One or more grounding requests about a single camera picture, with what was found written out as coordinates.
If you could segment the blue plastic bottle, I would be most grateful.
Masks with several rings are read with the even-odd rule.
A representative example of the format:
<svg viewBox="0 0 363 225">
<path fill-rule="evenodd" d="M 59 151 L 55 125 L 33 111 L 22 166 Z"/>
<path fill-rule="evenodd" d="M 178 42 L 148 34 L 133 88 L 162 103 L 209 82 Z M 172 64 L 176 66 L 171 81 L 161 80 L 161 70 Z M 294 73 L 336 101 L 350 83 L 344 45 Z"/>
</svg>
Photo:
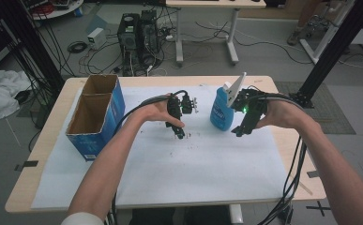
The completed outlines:
<svg viewBox="0 0 363 225">
<path fill-rule="evenodd" d="M 227 90 L 230 85 L 229 82 L 226 82 L 217 89 L 210 113 L 210 122 L 221 131 L 228 130 L 234 121 L 234 110 L 227 106 Z"/>
</svg>

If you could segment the thin wooden stick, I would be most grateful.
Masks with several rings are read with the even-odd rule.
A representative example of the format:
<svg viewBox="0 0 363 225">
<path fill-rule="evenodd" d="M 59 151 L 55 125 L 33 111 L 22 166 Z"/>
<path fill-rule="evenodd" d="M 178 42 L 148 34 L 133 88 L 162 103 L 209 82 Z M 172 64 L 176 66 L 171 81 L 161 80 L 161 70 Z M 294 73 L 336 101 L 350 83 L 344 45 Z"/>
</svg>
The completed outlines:
<svg viewBox="0 0 363 225">
<path fill-rule="evenodd" d="M 295 196 L 298 199 L 307 199 L 313 195 L 313 191 L 310 187 L 310 179 L 307 175 L 303 174 L 300 176 Z"/>
</svg>

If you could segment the white shirt sleeve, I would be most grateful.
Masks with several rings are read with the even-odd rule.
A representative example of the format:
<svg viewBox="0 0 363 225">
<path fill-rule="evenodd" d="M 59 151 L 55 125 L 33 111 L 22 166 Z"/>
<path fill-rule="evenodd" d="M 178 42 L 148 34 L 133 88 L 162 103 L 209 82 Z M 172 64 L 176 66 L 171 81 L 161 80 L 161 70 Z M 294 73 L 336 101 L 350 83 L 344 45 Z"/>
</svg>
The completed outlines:
<svg viewBox="0 0 363 225">
<path fill-rule="evenodd" d="M 104 225 L 101 218 L 85 212 L 67 216 L 60 225 Z"/>
</svg>

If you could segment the blue cardboard box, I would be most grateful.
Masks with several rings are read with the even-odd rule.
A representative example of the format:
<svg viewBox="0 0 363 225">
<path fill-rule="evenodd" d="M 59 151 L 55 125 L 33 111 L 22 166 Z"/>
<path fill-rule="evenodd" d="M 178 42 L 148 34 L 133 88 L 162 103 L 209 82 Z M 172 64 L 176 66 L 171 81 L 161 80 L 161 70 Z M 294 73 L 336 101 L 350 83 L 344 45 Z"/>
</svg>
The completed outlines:
<svg viewBox="0 0 363 225">
<path fill-rule="evenodd" d="M 90 75 L 82 89 L 66 136 L 86 161 L 94 160 L 125 115 L 117 75 Z"/>
</svg>

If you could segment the white metal stand frame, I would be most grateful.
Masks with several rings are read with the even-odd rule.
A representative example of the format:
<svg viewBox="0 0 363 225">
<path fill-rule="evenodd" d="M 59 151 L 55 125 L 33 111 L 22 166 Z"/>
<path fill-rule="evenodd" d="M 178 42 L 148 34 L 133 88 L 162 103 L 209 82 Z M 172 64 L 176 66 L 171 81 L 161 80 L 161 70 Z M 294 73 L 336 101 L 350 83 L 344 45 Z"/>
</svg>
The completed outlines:
<svg viewBox="0 0 363 225">
<path fill-rule="evenodd" d="M 342 10 L 336 17 L 335 21 L 329 25 L 329 28 L 325 32 L 323 38 L 319 42 L 319 45 L 314 50 L 309 43 L 304 39 L 300 38 L 299 43 L 302 45 L 311 61 L 316 64 L 319 61 L 320 56 L 325 50 L 325 47 L 329 44 L 330 40 L 335 36 L 336 32 L 339 30 L 341 23 L 346 17 L 347 13 L 351 10 L 355 3 L 355 0 L 337 0 L 343 1 Z"/>
</svg>

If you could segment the black computer tower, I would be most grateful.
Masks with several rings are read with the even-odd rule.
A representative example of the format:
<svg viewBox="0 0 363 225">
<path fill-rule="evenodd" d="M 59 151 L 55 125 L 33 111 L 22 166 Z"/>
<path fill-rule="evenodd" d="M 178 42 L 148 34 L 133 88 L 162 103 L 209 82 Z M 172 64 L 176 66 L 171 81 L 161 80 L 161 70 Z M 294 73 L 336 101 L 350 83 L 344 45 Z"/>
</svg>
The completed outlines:
<svg viewBox="0 0 363 225">
<path fill-rule="evenodd" d="M 143 10 L 138 22 L 140 39 L 140 62 L 147 53 L 157 53 L 159 51 L 159 38 L 157 27 L 157 11 L 155 9 Z"/>
<path fill-rule="evenodd" d="M 137 13 L 124 13 L 117 30 L 118 42 L 122 53 L 124 77 L 135 76 L 137 66 L 140 64 L 139 19 L 140 15 Z"/>
</svg>

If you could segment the small white box device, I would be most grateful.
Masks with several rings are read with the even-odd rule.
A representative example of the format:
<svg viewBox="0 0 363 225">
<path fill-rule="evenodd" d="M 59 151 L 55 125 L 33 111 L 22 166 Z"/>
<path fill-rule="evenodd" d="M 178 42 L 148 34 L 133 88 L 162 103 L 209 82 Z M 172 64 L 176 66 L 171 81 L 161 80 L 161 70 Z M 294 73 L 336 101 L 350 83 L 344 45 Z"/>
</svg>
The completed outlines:
<svg viewBox="0 0 363 225">
<path fill-rule="evenodd" d="M 98 50 L 100 47 L 102 47 L 106 42 L 107 38 L 104 32 L 103 28 L 96 28 L 93 32 L 91 32 L 87 39 L 89 41 L 89 44 L 93 50 Z"/>
</svg>

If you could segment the black tape cross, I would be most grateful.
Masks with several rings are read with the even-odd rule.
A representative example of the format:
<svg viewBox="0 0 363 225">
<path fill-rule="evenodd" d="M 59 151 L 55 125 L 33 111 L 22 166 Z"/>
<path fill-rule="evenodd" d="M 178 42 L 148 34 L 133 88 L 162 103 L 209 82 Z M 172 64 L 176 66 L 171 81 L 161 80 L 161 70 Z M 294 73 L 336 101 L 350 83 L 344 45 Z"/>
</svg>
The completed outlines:
<svg viewBox="0 0 363 225">
<path fill-rule="evenodd" d="M 319 211 L 320 212 L 320 215 L 322 217 L 325 216 L 325 212 L 326 211 L 330 211 L 331 210 L 331 208 L 329 206 L 323 206 L 320 201 L 316 201 L 316 204 L 315 205 L 307 205 L 306 208 L 308 210 L 317 210 L 317 211 Z"/>
</svg>

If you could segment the person's right hand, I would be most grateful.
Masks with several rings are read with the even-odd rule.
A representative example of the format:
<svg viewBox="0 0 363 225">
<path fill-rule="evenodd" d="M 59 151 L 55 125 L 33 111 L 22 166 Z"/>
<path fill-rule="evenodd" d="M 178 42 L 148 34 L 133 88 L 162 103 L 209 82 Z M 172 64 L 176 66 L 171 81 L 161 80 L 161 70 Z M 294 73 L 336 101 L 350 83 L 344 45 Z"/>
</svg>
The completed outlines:
<svg viewBox="0 0 363 225">
<path fill-rule="evenodd" d="M 294 104 L 281 100 L 269 100 L 265 117 L 256 127 L 276 126 L 300 129 L 312 125 L 314 120 Z"/>
</svg>

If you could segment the black metal stand post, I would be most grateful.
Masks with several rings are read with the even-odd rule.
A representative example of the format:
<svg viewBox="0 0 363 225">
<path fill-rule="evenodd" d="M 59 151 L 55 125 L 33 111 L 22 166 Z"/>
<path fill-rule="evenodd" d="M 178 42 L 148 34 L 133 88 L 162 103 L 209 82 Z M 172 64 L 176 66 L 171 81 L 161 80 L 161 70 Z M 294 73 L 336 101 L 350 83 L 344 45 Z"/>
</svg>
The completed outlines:
<svg viewBox="0 0 363 225">
<path fill-rule="evenodd" d="M 336 65 L 344 49 L 349 46 L 363 26 L 363 0 L 355 0 L 335 36 L 325 47 L 310 75 L 292 99 L 306 108 L 330 70 Z"/>
</svg>

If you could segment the white paper sheet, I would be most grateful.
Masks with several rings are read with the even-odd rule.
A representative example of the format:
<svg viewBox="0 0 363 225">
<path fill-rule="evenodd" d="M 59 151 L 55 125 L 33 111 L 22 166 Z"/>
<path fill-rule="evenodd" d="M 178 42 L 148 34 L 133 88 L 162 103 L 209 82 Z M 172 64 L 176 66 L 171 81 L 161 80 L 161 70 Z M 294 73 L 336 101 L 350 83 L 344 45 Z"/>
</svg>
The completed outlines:
<svg viewBox="0 0 363 225">
<path fill-rule="evenodd" d="M 209 121 L 219 84 L 122 87 L 126 112 L 140 102 L 186 90 L 198 112 L 183 115 L 180 140 L 162 122 L 145 123 L 127 159 L 116 195 L 118 208 L 272 201 L 282 196 L 287 172 L 269 127 L 236 137 Z M 33 210 L 67 210 L 92 161 L 65 135 L 79 88 L 41 176 Z"/>
</svg>

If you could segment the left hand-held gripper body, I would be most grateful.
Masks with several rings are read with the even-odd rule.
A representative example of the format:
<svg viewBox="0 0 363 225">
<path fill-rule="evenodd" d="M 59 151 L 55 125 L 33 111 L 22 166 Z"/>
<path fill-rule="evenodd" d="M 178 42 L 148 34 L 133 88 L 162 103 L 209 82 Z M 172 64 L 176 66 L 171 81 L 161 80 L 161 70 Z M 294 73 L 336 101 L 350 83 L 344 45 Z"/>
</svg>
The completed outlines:
<svg viewBox="0 0 363 225">
<path fill-rule="evenodd" d="M 177 95 L 170 96 L 167 102 L 167 111 L 170 116 L 180 120 L 183 114 L 191 114 L 198 112 L 197 99 L 185 94 L 179 98 Z"/>
</svg>

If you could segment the round white table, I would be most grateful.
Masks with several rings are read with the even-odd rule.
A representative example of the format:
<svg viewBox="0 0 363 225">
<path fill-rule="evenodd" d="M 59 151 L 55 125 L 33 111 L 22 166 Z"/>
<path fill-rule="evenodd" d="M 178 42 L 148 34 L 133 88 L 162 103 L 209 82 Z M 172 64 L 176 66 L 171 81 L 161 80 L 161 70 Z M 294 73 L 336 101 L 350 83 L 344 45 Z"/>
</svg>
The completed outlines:
<svg viewBox="0 0 363 225">
<path fill-rule="evenodd" d="M 21 0 L 35 21 L 75 13 L 82 15 L 83 0 Z"/>
</svg>

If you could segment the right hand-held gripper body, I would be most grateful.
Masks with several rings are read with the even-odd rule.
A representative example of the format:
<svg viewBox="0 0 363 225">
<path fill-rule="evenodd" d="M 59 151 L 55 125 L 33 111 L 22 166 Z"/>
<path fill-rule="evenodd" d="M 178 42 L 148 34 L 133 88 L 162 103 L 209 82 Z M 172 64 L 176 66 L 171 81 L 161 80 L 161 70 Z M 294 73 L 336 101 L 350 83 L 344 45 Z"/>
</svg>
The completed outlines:
<svg viewBox="0 0 363 225">
<path fill-rule="evenodd" d="M 247 73 L 243 72 L 227 90 L 227 106 L 237 113 L 245 115 L 256 115 L 258 121 L 266 110 L 264 100 L 265 93 L 254 88 L 243 88 L 242 85 L 247 77 Z"/>
</svg>

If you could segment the white crumpled cloth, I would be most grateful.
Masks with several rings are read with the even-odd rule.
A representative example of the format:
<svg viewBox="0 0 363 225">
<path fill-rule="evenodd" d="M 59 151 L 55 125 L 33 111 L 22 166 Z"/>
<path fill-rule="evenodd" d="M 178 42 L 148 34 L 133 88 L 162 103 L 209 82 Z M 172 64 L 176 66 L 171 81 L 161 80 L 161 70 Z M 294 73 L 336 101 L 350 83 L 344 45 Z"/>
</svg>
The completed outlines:
<svg viewBox="0 0 363 225">
<path fill-rule="evenodd" d="M 15 97 L 30 89 L 31 82 L 24 71 L 0 70 L 0 119 L 19 110 L 20 104 Z"/>
</svg>

